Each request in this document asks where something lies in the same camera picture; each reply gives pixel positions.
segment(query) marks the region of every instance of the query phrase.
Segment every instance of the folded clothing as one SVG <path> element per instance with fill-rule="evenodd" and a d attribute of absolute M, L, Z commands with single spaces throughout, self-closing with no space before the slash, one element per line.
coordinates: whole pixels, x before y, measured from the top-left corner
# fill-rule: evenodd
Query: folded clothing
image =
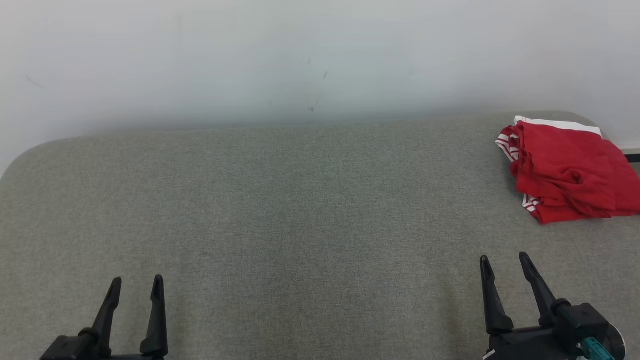
<path fill-rule="evenodd" d="M 597 127 L 517 116 L 495 143 L 541 224 L 640 213 L 640 179 Z"/>

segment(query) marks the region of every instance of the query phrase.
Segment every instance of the red and white striped trim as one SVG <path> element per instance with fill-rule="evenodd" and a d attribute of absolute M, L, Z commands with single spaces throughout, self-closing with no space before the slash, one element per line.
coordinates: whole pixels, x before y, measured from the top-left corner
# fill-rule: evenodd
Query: red and white striped trim
<path fill-rule="evenodd" d="M 532 213 L 536 211 L 536 206 L 539 203 L 540 203 L 539 198 L 524 194 L 524 199 L 522 200 L 522 207 L 527 209 L 528 212 Z"/>
<path fill-rule="evenodd" d="M 529 119 L 523 116 L 516 116 L 513 122 L 518 125 L 519 122 L 526 122 L 527 124 L 533 125 L 546 125 L 552 126 L 557 129 L 564 130 L 576 130 L 576 131 L 587 131 L 588 133 L 594 133 L 602 137 L 602 132 L 599 127 L 595 126 L 586 126 L 582 124 L 578 124 L 577 122 L 569 122 L 569 121 L 553 121 L 553 120 L 541 120 L 541 119 Z"/>
<path fill-rule="evenodd" d="M 500 134 L 498 136 L 498 140 L 495 141 L 495 144 L 498 145 L 498 147 L 501 148 L 502 151 L 504 151 L 504 154 L 507 156 L 507 158 L 509 158 L 509 161 L 514 162 L 518 159 L 520 155 L 520 149 L 510 146 L 509 136 Z"/>

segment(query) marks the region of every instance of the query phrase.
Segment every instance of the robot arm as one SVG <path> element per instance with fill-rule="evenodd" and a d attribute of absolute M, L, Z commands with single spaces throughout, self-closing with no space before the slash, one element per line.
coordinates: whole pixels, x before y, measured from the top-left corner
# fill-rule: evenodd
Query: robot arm
<path fill-rule="evenodd" d="M 618 330 L 591 304 L 572 306 L 556 299 L 529 256 L 520 263 L 531 284 L 540 326 L 514 329 L 495 288 L 495 274 L 486 256 L 480 258 L 484 320 L 489 350 L 483 360 L 623 360 L 625 344 Z"/>
<path fill-rule="evenodd" d="M 78 336 L 58 336 L 40 360 L 162 360 L 169 353 L 164 308 L 164 281 L 156 275 L 151 290 L 151 317 L 147 338 L 140 344 L 140 355 L 112 356 L 109 348 L 113 312 L 120 302 L 121 278 L 113 279 L 92 327 L 80 331 Z"/>

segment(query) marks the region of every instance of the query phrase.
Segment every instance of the wall mark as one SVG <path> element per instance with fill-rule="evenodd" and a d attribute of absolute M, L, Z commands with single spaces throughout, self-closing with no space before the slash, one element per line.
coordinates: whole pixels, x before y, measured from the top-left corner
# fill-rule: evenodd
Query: wall mark
<path fill-rule="evenodd" d="M 31 77 L 29 76 L 29 74 L 25 74 L 25 75 L 27 75 L 27 80 L 28 80 L 30 83 L 34 84 L 35 86 L 37 86 L 37 87 L 39 87 L 39 88 L 46 89 L 46 87 L 44 87 L 44 86 L 42 86 L 42 85 L 40 85 L 40 84 L 36 83 L 35 81 L 33 81 L 33 80 L 31 79 Z"/>

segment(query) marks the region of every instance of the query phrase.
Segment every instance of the gray felt table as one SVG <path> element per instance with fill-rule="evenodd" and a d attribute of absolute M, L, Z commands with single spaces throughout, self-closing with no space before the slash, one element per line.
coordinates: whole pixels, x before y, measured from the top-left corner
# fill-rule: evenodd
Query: gray felt table
<path fill-rule="evenodd" d="M 504 113 L 76 138 L 0 181 L 0 358 L 90 326 L 123 279 L 111 348 L 137 352 L 155 274 L 167 359 L 480 359 L 479 258 L 516 327 L 557 297 L 640 345 L 640 218 L 540 226 L 493 141 Z"/>

